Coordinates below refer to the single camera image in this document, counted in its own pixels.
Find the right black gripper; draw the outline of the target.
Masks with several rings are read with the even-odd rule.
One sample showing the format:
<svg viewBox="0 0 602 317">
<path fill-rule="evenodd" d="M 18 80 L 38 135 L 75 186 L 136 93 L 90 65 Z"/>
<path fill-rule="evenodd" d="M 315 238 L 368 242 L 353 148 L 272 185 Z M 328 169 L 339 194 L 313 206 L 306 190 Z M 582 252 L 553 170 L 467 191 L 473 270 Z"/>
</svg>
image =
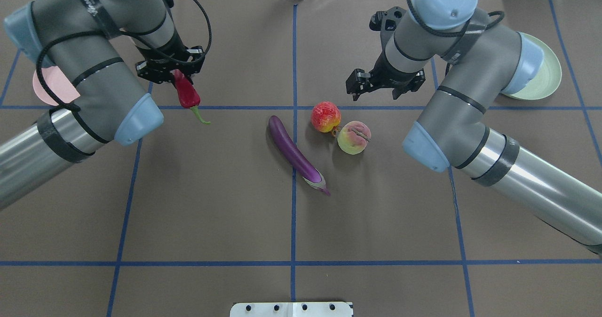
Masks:
<svg viewBox="0 0 602 317">
<path fill-rule="evenodd" d="M 381 88 L 391 88 L 393 100 L 408 92 L 417 92 L 426 81 L 424 69 L 417 72 L 400 72 L 386 58 L 386 47 L 394 40 L 394 32 L 402 17 L 408 11 L 401 7 L 393 7 L 386 11 L 376 11 L 372 15 L 369 28 L 379 32 L 382 51 L 370 72 L 355 69 L 346 79 L 346 93 L 357 101 L 362 94 L 370 93 Z"/>
</svg>

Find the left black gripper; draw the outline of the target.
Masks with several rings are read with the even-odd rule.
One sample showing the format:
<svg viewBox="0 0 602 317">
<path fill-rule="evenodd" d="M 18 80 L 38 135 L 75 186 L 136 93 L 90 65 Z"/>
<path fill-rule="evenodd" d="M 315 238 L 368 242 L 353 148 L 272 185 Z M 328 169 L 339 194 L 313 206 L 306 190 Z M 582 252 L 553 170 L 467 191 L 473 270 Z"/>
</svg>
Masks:
<svg viewBox="0 0 602 317">
<path fill-rule="evenodd" d="M 174 83 L 174 71 L 179 71 L 193 83 L 193 76 L 200 72 L 205 61 L 206 53 L 202 46 L 185 47 L 172 55 L 163 53 L 156 48 L 138 51 L 144 60 L 136 63 L 137 76 L 155 84 Z"/>
</svg>

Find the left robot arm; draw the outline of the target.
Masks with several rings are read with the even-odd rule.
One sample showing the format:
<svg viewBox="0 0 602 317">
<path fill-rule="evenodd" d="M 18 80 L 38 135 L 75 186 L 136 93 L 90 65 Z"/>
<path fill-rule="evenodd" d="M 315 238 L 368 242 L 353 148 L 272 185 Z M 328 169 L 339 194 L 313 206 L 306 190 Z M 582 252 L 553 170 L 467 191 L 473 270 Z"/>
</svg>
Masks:
<svg viewBox="0 0 602 317">
<path fill-rule="evenodd" d="M 192 0 L 200 6 L 198 0 Z M 1 208 L 117 141 L 128 146 L 164 116 L 139 78 L 172 84 L 198 120 L 193 76 L 209 48 L 187 47 L 174 0 L 33 0 L 4 20 L 55 103 L 1 146 Z"/>
</svg>

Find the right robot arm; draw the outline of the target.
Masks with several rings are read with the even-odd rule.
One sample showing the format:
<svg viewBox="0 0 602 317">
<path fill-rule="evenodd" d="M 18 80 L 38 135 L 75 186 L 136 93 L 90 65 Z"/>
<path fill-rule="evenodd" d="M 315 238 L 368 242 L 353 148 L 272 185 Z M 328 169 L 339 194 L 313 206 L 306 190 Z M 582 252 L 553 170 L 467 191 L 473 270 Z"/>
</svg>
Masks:
<svg viewBox="0 0 602 317">
<path fill-rule="evenodd" d="M 529 208 L 557 231 L 601 255 L 601 194 L 542 160 L 482 118 L 499 94 L 520 93 L 546 54 L 535 38 L 501 25 L 478 0 L 406 0 L 372 16 L 382 51 L 370 72 L 355 69 L 346 91 L 417 91 L 438 55 L 450 70 L 404 139 L 406 154 L 438 173 L 455 167 L 477 184 Z"/>
</svg>

